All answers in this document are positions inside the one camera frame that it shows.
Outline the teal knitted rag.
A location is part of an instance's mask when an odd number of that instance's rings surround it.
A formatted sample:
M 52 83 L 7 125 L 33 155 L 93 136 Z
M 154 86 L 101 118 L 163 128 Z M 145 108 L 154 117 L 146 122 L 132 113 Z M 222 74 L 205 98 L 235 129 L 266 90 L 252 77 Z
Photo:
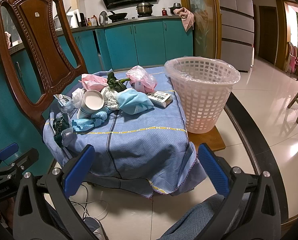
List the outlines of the teal knitted rag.
M 76 132 L 86 132 L 104 124 L 110 113 L 111 111 L 105 108 L 93 113 L 90 118 L 72 119 L 71 125 Z

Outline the green leafy vegetable scrap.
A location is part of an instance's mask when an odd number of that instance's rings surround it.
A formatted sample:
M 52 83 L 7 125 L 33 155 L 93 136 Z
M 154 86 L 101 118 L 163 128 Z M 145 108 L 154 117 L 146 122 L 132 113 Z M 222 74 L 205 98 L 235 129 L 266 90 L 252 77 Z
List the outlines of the green leafy vegetable scrap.
M 116 91 L 116 92 L 122 92 L 127 89 L 125 86 L 125 83 L 130 81 L 130 78 L 120 79 L 118 80 L 115 77 L 114 72 L 109 72 L 107 77 L 107 84 L 110 89 Z

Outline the red bottle on counter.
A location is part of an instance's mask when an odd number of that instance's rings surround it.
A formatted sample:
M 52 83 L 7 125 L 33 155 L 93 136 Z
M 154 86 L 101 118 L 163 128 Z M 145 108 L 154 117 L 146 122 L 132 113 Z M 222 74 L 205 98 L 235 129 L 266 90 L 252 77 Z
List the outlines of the red bottle on counter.
M 162 12 L 162 15 L 163 15 L 163 16 L 167 16 L 167 11 L 166 11 L 165 8 L 163 8 L 161 12 Z

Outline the silver foil wrapper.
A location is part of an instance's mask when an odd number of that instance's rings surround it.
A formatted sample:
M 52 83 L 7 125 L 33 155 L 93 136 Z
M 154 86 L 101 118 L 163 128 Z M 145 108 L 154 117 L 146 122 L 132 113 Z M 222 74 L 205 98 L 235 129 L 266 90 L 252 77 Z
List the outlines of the silver foil wrapper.
M 75 109 L 73 100 L 69 96 L 63 94 L 54 94 L 53 96 L 57 100 L 58 107 L 62 113 L 69 114 Z

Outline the white paper cup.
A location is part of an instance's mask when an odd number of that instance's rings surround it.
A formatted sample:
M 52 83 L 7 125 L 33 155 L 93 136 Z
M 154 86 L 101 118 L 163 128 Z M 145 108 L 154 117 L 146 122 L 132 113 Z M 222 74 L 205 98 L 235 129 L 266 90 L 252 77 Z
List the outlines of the white paper cup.
M 103 95 L 96 90 L 88 90 L 84 93 L 82 105 L 77 113 L 78 119 L 88 119 L 104 106 Z

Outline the steel cooking pot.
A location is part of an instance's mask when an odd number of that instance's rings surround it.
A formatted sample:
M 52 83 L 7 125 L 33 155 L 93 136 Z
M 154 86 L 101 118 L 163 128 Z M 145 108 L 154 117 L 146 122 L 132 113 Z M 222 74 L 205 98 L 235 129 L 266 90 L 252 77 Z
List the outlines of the steel cooking pot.
M 152 16 L 152 7 L 153 5 L 148 2 L 138 3 L 136 6 L 136 11 L 138 17 L 150 17 Z

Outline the pink paper wrapper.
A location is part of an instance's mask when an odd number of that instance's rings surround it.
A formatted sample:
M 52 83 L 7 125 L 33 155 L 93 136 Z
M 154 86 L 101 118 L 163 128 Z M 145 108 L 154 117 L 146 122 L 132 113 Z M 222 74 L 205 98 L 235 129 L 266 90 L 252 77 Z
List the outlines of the pink paper wrapper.
M 108 87 L 106 78 L 94 74 L 82 74 L 79 82 L 85 90 L 101 92 L 103 88 Z

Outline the white plastic waste basket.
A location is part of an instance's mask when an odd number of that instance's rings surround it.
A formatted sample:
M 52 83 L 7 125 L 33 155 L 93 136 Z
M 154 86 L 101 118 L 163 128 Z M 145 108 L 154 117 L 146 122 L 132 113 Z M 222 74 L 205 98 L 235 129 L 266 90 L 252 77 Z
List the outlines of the white plastic waste basket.
M 180 97 L 186 129 L 202 134 L 212 130 L 219 119 L 240 73 L 218 59 L 186 56 L 171 59 L 164 69 Z

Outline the wooden board under basket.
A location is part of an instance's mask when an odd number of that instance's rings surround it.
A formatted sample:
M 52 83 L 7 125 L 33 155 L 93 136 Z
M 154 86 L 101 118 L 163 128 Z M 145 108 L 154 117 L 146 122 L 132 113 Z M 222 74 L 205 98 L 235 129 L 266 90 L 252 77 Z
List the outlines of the wooden board under basket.
M 194 144 L 196 150 L 198 150 L 200 144 L 203 143 L 206 143 L 213 152 L 225 149 L 225 143 L 216 126 L 214 126 L 210 131 L 202 134 L 189 132 L 188 136 L 189 140 Z

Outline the white tissue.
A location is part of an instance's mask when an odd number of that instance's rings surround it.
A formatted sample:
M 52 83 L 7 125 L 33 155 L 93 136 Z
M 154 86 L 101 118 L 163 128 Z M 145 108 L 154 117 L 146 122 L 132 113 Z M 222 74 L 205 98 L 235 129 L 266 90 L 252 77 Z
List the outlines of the white tissue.
M 101 91 L 104 100 L 104 106 L 111 111 L 119 110 L 119 105 L 117 101 L 118 92 L 111 89 L 110 87 L 104 87 Z

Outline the silver refrigerator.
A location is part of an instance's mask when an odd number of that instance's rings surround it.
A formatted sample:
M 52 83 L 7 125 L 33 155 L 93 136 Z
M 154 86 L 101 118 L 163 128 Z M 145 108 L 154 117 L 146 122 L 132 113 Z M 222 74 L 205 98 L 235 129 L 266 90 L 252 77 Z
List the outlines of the silver refrigerator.
M 252 0 L 220 0 L 221 60 L 240 72 L 249 72 L 253 59 L 254 12 Z

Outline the pink hanging towel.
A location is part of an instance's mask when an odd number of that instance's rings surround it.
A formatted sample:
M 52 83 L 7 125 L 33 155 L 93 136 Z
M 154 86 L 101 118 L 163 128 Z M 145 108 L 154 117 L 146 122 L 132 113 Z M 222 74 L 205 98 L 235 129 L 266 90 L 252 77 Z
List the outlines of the pink hanging towel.
M 195 16 L 191 11 L 189 11 L 185 7 L 182 7 L 174 9 L 173 12 L 175 15 L 181 18 L 185 32 L 187 32 L 191 27 L 193 27 L 195 22 Z

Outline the white medicine box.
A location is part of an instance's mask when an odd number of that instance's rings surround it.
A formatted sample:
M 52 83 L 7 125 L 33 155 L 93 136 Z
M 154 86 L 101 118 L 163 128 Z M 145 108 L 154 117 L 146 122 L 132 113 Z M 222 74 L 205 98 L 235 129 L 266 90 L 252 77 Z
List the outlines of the white medicine box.
M 153 103 L 153 105 L 166 108 L 169 104 L 173 102 L 173 96 L 169 93 L 155 91 L 153 93 L 147 93 L 149 100 Z

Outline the pink plastic bag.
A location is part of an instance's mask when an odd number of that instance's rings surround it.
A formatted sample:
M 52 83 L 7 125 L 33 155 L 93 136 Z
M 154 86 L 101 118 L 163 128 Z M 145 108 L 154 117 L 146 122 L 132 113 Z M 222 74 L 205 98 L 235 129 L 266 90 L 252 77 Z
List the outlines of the pink plastic bag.
M 130 85 L 142 93 L 153 93 L 157 86 L 154 76 L 146 72 L 141 66 L 134 66 L 126 72 L 126 77 L 130 79 Z

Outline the light blue face mask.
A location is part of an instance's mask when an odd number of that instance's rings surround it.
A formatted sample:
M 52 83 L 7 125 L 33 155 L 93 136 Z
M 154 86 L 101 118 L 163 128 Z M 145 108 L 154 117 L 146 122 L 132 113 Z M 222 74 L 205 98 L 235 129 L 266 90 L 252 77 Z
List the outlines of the light blue face mask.
M 119 92 L 116 96 L 118 107 L 124 113 L 135 115 L 154 108 L 149 97 L 133 88 Z

